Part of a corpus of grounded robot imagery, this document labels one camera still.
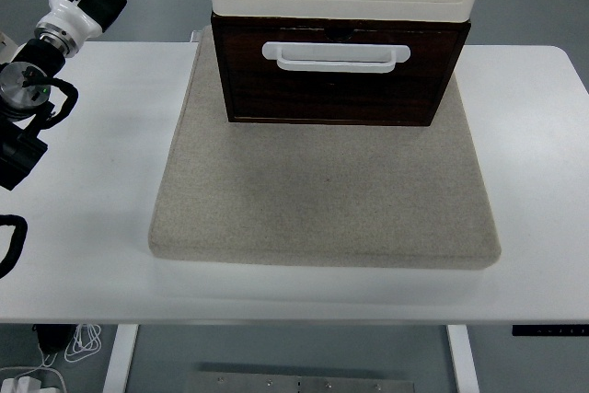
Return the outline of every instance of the gray cushion pad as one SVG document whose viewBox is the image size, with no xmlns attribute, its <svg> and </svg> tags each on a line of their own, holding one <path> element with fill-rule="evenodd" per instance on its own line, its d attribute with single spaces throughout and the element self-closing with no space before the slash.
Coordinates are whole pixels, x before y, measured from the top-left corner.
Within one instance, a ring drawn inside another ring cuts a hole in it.
<svg viewBox="0 0 589 393">
<path fill-rule="evenodd" d="M 501 253 L 456 81 L 430 127 L 230 123 L 202 36 L 152 220 L 161 258 L 481 269 Z"/>
</svg>

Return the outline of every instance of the robotic arm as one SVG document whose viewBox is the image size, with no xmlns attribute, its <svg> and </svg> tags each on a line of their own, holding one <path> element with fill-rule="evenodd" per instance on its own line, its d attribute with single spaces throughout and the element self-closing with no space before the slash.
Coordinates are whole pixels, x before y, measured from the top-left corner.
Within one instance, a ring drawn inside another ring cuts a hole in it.
<svg viewBox="0 0 589 393">
<path fill-rule="evenodd" d="M 66 118 L 77 101 L 75 87 L 55 78 L 65 59 L 105 32 L 127 0 L 49 0 L 51 11 L 8 64 L 0 64 L 0 186 L 13 190 L 39 162 L 47 145 L 38 136 Z M 59 112 L 52 87 L 66 96 Z M 23 129 L 15 124 L 31 119 Z"/>
</svg>

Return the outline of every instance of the white table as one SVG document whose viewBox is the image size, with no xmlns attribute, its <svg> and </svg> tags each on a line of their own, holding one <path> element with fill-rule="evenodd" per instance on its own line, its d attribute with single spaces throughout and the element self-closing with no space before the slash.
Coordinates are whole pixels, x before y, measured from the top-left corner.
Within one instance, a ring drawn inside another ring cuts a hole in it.
<svg viewBox="0 0 589 393">
<path fill-rule="evenodd" d="M 458 63 L 502 243 L 484 271 L 154 258 L 147 231 L 195 51 L 89 42 L 67 63 L 77 107 L 41 133 L 50 150 L 31 175 L 0 189 L 0 214 L 29 222 L 0 321 L 589 321 L 589 96 L 561 50 L 466 47 Z"/>
</svg>

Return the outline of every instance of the wooden drawer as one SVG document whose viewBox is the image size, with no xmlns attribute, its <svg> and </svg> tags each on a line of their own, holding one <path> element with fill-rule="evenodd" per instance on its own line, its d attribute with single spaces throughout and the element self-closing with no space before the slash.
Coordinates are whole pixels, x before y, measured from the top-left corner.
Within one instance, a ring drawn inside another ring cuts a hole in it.
<svg viewBox="0 0 589 393">
<path fill-rule="evenodd" d="M 429 125 L 470 27 L 465 23 L 212 16 L 230 121 Z M 387 74 L 285 71 L 268 41 L 410 48 Z"/>
</svg>

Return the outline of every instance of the black cable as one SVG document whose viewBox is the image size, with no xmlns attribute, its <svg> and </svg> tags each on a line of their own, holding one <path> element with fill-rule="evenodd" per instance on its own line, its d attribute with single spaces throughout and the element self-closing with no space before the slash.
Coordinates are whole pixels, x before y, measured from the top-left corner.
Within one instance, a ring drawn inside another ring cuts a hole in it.
<svg viewBox="0 0 589 393">
<path fill-rule="evenodd" d="M 72 109 L 74 108 L 78 98 L 78 92 L 74 85 L 67 83 L 65 80 L 60 78 L 30 77 L 23 82 L 22 87 L 31 87 L 34 85 L 49 85 L 52 87 L 57 87 L 65 94 L 65 102 L 62 105 L 60 111 L 56 115 L 50 117 L 50 119 L 40 127 L 41 129 L 50 129 L 57 123 L 63 121 L 65 117 L 70 115 L 70 112 L 72 112 Z"/>
<path fill-rule="evenodd" d="M 0 215 L 0 225 L 13 225 L 15 227 L 8 252 L 4 259 L 0 261 L 0 278 L 4 278 L 17 265 L 18 258 L 20 258 L 20 253 L 25 245 L 29 227 L 27 221 L 18 215 Z"/>
</svg>

